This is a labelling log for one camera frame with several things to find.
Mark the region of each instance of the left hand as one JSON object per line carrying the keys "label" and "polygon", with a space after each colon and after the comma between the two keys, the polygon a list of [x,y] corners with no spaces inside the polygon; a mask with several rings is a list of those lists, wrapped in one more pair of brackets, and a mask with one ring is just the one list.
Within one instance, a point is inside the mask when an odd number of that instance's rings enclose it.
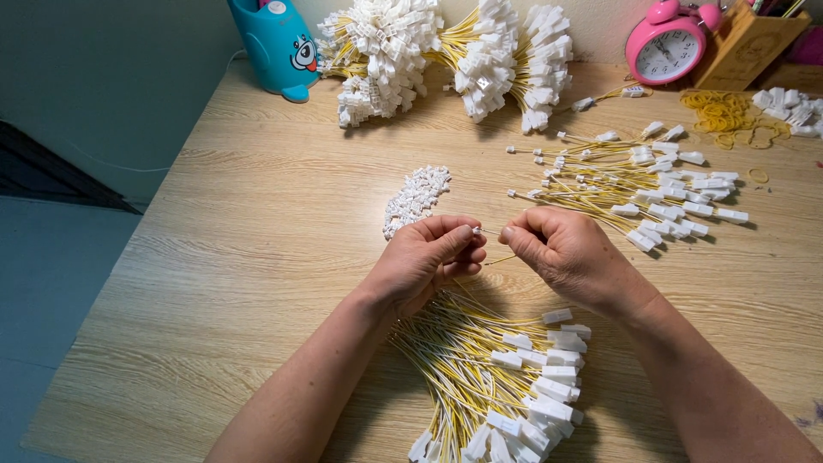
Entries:
{"label": "left hand", "polygon": [[480,272],[486,237],[466,216],[433,216],[397,230],[360,288],[400,318],[419,311],[443,283]]}

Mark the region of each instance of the teal container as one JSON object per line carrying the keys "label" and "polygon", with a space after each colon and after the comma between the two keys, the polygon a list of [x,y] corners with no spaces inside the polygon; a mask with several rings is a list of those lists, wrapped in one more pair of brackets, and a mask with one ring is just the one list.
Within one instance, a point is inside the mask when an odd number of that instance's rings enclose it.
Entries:
{"label": "teal container", "polygon": [[289,0],[258,6],[258,0],[228,0],[231,15],[264,89],[304,103],[317,72],[317,51],[303,17]]}

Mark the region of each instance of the right hand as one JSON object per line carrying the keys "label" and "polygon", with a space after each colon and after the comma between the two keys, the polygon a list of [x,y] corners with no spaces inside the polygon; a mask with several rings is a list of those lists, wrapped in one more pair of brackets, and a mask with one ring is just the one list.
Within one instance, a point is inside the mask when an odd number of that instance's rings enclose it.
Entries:
{"label": "right hand", "polygon": [[659,295],[582,213],[555,206],[526,209],[503,228],[499,241],[561,297],[600,316],[631,316]]}

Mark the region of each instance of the hand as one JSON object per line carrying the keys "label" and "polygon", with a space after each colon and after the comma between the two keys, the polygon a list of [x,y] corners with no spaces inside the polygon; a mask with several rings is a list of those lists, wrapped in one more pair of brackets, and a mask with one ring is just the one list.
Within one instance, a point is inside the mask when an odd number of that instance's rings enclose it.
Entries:
{"label": "hand", "polygon": [[561,297],[606,318],[632,315],[659,294],[582,213],[554,206],[526,209],[499,239]]}
{"label": "hand", "polygon": [[465,216],[433,216],[397,230],[360,284],[386,301],[397,318],[419,311],[443,283],[480,272],[486,237]]}

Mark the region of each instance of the white wire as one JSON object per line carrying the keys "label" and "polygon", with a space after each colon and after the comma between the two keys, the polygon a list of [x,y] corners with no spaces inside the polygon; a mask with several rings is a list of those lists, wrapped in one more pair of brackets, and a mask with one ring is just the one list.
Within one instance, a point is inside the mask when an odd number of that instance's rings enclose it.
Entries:
{"label": "white wire", "polygon": [[[223,72],[224,76],[225,76],[226,72],[229,72],[229,67],[231,66],[231,62],[234,61],[235,58],[237,58],[237,55],[243,53],[244,51],[246,51],[246,50],[245,49],[239,49],[239,50],[235,51],[234,54],[231,55],[231,58],[229,58],[229,62],[226,64],[226,70]],[[15,127],[15,128],[17,127],[17,124],[13,123],[10,120],[0,119],[0,122],[5,122],[6,124],[9,124],[9,125],[11,125],[12,127]],[[69,140],[68,138],[62,137],[60,135],[58,135],[58,137],[60,137],[64,142],[72,145],[72,147],[77,152],[82,154],[83,156],[88,157],[89,159],[91,159],[94,162],[99,162],[100,164],[103,164],[104,166],[114,167],[115,169],[121,169],[123,171],[141,172],[141,173],[162,172],[162,171],[167,171],[167,170],[171,169],[171,167],[161,167],[159,169],[135,169],[133,167],[118,166],[117,164],[112,164],[111,162],[102,161],[101,159],[97,159],[96,157],[93,157],[91,154],[81,150],[80,147],[78,147],[76,144],[72,143],[72,141]]]}

